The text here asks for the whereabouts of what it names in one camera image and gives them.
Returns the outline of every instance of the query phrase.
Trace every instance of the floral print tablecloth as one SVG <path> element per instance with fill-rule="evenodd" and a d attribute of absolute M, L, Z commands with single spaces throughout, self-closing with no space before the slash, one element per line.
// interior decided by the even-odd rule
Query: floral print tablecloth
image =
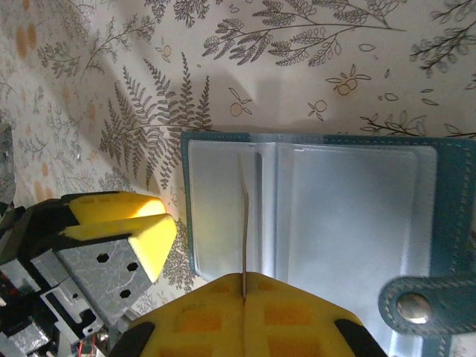
<path fill-rule="evenodd" d="M 16 204 L 134 190 L 177 221 L 140 313 L 204 283 L 181 132 L 476 137 L 476 0 L 4 0 L 0 18 Z"/>

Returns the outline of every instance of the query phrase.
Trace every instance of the metal snap button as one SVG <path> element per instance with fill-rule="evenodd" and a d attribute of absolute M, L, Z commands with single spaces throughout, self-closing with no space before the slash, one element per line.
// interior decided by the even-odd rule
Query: metal snap button
<path fill-rule="evenodd" d="M 412 324 L 426 324 L 431 318 L 431 306 L 422 295 L 410 293 L 402 295 L 396 309 L 399 314 Z"/>

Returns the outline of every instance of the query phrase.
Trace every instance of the yellow foam pad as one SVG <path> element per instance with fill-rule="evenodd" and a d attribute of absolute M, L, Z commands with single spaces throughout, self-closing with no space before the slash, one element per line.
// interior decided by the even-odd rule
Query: yellow foam pad
<path fill-rule="evenodd" d="M 355 357 L 334 321 L 341 307 L 258 273 L 221 277 L 139 318 L 155 329 L 141 357 Z"/>
<path fill-rule="evenodd" d="M 61 234 L 80 241 L 131 234 L 129 244 L 148 278 L 154 283 L 172 248 L 177 227 L 171 215 L 159 214 L 75 225 L 67 227 Z"/>
<path fill-rule="evenodd" d="M 83 196 L 72 200 L 69 208 L 81 225 L 165 213 L 160 199 L 133 192 Z"/>
<path fill-rule="evenodd" d="M 158 279 L 177 236 L 172 216 L 162 214 L 160 217 L 157 223 L 129 238 L 129 244 L 152 283 Z"/>

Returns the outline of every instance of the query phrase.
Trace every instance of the red wire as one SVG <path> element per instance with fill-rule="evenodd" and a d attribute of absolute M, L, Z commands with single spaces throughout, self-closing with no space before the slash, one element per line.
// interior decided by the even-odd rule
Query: red wire
<path fill-rule="evenodd" d="M 80 342 L 80 346 L 77 349 L 77 357 L 81 357 L 83 354 L 83 345 L 84 345 L 84 340 Z"/>

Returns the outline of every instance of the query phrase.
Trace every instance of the thin metal rod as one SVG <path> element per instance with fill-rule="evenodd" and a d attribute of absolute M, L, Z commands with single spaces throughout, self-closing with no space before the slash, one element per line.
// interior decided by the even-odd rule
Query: thin metal rod
<path fill-rule="evenodd" d="M 249 212 L 249 195 L 246 188 L 245 173 L 243 171 L 243 163 L 241 154 L 238 156 L 239 165 L 239 179 L 241 181 L 241 188 L 243 191 L 243 198 L 245 202 L 245 216 L 243 218 L 243 241 L 242 241 L 242 288 L 243 288 L 243 302 L 246 301 L 246 246 L 248 242 L 248 212 Z"/>

